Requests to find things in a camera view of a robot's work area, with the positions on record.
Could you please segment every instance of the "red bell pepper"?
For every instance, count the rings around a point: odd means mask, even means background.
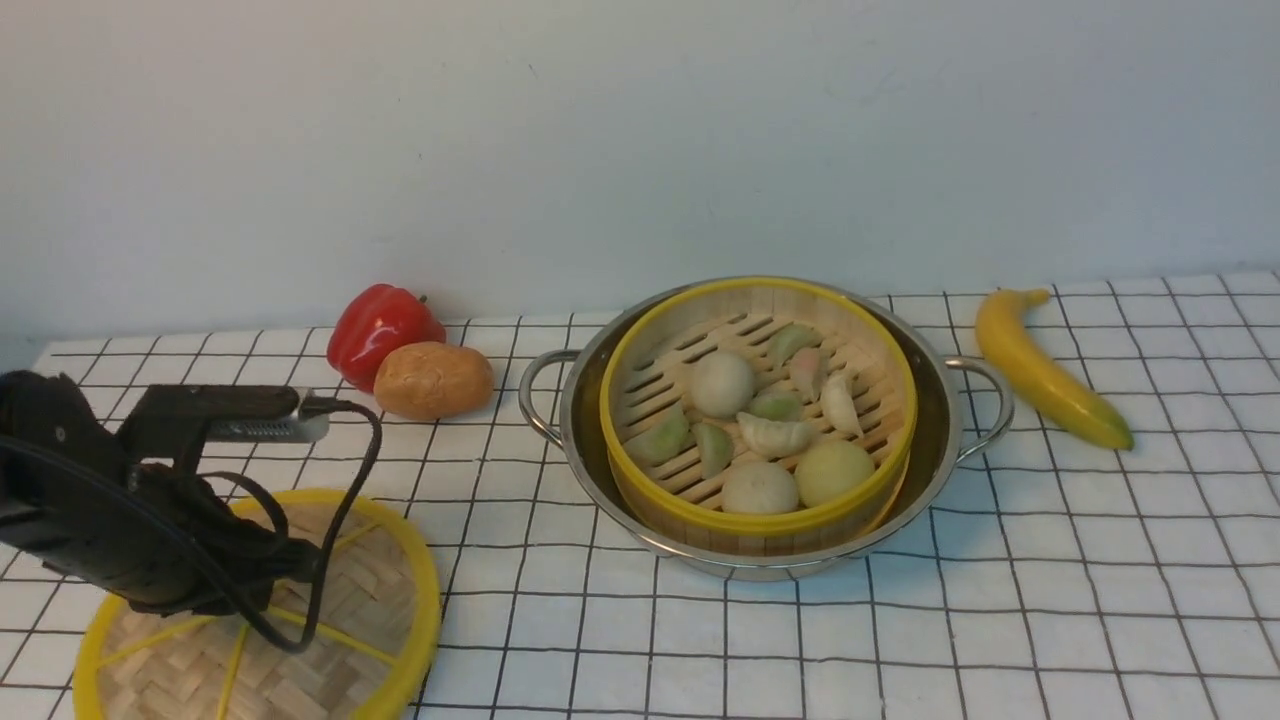
[[[357,295],[343,310],[325,356],[343,379],[372,393],[378,368],[393,350],[444,338],[444,325],[431,314],[425,297],[379,283]]]

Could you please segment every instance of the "white wall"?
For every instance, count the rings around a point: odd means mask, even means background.
[[[1280,265],[1277,31],[1276,0],[10,3],[0,332],[325,323],[381,279],[460,315]]]

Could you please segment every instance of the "grid tablecloth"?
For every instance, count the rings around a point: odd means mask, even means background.
[[[387,418],[365,495],[428,538],[440,651],[406,717],[1247,719],[1280,707],[1280,277],[1056,288],[1043,346],[1128,416],[1138,447],[1083,445],[1019,404],[1012,430],[864,560],[800,582],[726,583],[658,560],[599,512],[521,420],[536,355],[612,316],[474,319],[453,340],[502,392],[436,425]],[[874,299],[942,354],[977,354],[978,295]],[[328,331],[52,345],[115,425],[148,383],[342,389]],[[539,379],[553,413],[563,369]],[[968,379],[959,380],[961,387]],[[970,425],[992,393],[965,392]],[[344,487],[367,429],[311,447],[207,448],[202,470],[269,489]],[[74,655],[101,593],[0,550],[0,707],[72,717]]]

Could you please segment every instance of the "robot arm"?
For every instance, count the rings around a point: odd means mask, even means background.
[[[196,474],[207,441],[315,442],[340,410],[365,415],[374,437],[319,547],[289,538],[279,503],[251,479]],[[113,434],[67,375],[15,370],[0,375],[0,542],[136,612],[239,612],[273,644],[301,652],[315,633],[333,543],[380,442],[367,407],[274,386],[151,386]],[[233,514],[210,475],[247,489],[273,527]],[[312,584],[301,641],[262,618],[282,578]]]

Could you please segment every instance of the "black cable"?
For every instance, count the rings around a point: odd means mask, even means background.
[[[243,489],[250,497],[256,500],[257,503],[262,506],[266,519],[271,521],[271,539],[265,543],[250,543],[244,542],[242,538],[232,539],[216,532],[205,532],[204,525],[196,524],[193,529],[197,530],[200,542],[225,550],[227,552],[233,552],[242,557],[252,557],[253,560],[270,557],[271,555],[279,552],[279,550],[289,542],[289,518],[284,514],[284,509],[280,507],[280,503],[271,496],[270,492],[266,491],[266,488],[257,484],[251,478],[229,470],[218,470],[214,473],[196,473],[195,475],[165,478],[165,482],[189,483],[191,480],[207,480],[209,478],[220,478],[227,480]],[[198,488],[198,491],[204,491],[200,492],[201,500],[221,505],[221,500],[216,495],[212,495],[209,486],[204,486]],[[228,525],[236,527],[238,524],[237,518],[228,518],[223,512],[206,506],[204,502],[195,503],[191,510],[198,510],[204,520],[215,527],[220,525],[227,528]]]
[[[205,575],[209,583],[227,597],[227,601],[236,609],[237,612],[241,614],[242,618],[244,618],[244,621],[248,623],[251,628],[257,630],[257,633],[262,635],[266,642],[271,643],[276,648],[287,653],[296,655],[303,652],[315,638],[316,628],[320,624],[320,603],[324,597],[324,583],[325,575],[329,570],[329,559],[333,555],[333,548],[338,541],[338,533],[342,532],[342,524],[347,518],[347,512],[351,511],[351,506],[355,505],[356,497],[360,495],[360,489],[364,487],[365,480],[369,479],[369,473],[372,471],[374,462],[378,461],[378,452],[381,450],[383,443],[381,420],[378,418],[378,414],[369,407],[357,402],[333,398],[308,398],[306,405],[305,410],[311,415],[324,415],[339,411],[360,414],[369,420],[372,429],[372,437],[369,439],[369,448],[365,451],[365,459],[356,470],[356,477],[352,480],[351,487],[338,503],[338,510],[334,511],[333,520],[329,523],[329,530],[325,533],[324,542],[320,546],[320,556],[316,565],[317,570],[315,579],[311,582],[311,597],[307,606],[306,620],[302,624],[302,634],[296,641],[284,637],[275,628],[275,625],[271,625],[266,616],[253,607],[253,603],[244,596],[244,592],[236,584],[234,580],[232,580],[229,575],[227,575],[227,571],[223,570],[218,561],[214,560],[212,556],[210,556],[209,552],[187,532],[175,525],[172,520],[161,515],[150,505],[140,501],[125,488],[110,483],[88,468],[79,465],[78,462],[73,462],[61,455],[45,450],[37,445],[8,436],[0,436],[0,447],[22,454],[33,460],[40,460],[84,480],[92,489],[99,491],[116,505],[140,515],[142,519],[155,525],[168,537],[174,547],[178,548],[178,551],[182,552],[187,560],[189,560],[201,571],[201,574]]]

